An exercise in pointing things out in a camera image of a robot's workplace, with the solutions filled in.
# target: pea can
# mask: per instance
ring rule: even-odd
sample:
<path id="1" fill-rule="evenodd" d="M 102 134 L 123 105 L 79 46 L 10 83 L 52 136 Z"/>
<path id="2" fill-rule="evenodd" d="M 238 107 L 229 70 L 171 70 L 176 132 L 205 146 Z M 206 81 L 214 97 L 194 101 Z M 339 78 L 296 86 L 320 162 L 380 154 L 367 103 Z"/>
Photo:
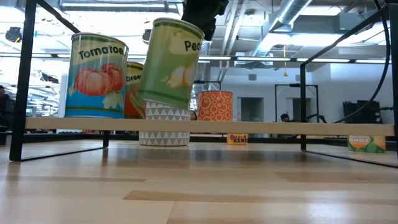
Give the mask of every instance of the pea can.
<path id="1" fill-rule="evenodd" d="M 127 63 L 124 118 L 145 119 L 146 102 L 139 98 L 139 84 L 143 69 L 144 65 L 141 63 Z"/>
<path id="2" fill-rule="evenodd" d="M 128 51 L 113 37 L 72 36 L 65 117 L 123 118 Z"/>
<path id="3" fill-rule="evenodd" d="M 156 19 L 139 97 L 176 108 L 188 108 L 203 37 L 203 32 L 188 22 Z"/>

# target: orange patterned cup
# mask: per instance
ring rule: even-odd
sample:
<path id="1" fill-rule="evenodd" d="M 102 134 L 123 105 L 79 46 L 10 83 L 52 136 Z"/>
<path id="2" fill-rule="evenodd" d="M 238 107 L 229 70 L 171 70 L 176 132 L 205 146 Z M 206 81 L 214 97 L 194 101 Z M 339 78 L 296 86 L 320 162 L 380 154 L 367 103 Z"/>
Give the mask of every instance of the orange patterned cup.
<path id="1" fill-rule="evenodd" d="M 198 94 L 199 121 L 232 121 L 233 94 L 228 91 L 203 91 Z"/>

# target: small box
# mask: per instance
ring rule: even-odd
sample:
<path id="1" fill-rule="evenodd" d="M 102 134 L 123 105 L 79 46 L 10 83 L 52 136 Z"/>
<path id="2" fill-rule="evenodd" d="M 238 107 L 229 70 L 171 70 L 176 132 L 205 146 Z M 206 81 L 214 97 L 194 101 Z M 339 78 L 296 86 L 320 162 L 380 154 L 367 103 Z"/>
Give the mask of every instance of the small box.
<path id="1" fill-rule="evenodd" d="M 228 134 L 226 142 L 230 145 L 245 146 L 248 144 L 248 134 Z"/>
<path id="2" fill-rule="evenodd" d="M 355 152 L 385 153 L 384 136 L 348 136 L 348 149 Z"/>

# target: light wood floor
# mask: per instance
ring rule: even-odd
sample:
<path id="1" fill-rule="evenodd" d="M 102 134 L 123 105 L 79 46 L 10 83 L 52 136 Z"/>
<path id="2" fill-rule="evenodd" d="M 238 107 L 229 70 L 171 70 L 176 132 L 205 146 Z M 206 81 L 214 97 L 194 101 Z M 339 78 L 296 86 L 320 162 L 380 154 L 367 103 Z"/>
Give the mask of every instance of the light wood floor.
<path id="1" fill-rule="evenodd" d="M 101 141 L 26 144 L 24 156 L 96 146 Z M 111 141 L 108 150 L 23 163 L 8 162 L 0 147 L 0 223 L 396 224 L 398 171 L 298 145 Z"/>

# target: wooden shelf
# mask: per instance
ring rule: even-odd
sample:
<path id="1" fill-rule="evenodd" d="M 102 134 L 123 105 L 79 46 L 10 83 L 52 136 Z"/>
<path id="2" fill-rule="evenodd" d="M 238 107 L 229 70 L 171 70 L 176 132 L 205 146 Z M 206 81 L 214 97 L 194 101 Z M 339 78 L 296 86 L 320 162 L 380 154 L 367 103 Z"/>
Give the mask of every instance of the wooden shelf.
<path id="1" fill-rule="evenodd" d="M 194 133 L 378 135 L 394 136 L 390 124 L 317 124 L 215 121 L 162 121 L 108 118 L 27 118 L 28 129 L 186 131 Z"/>

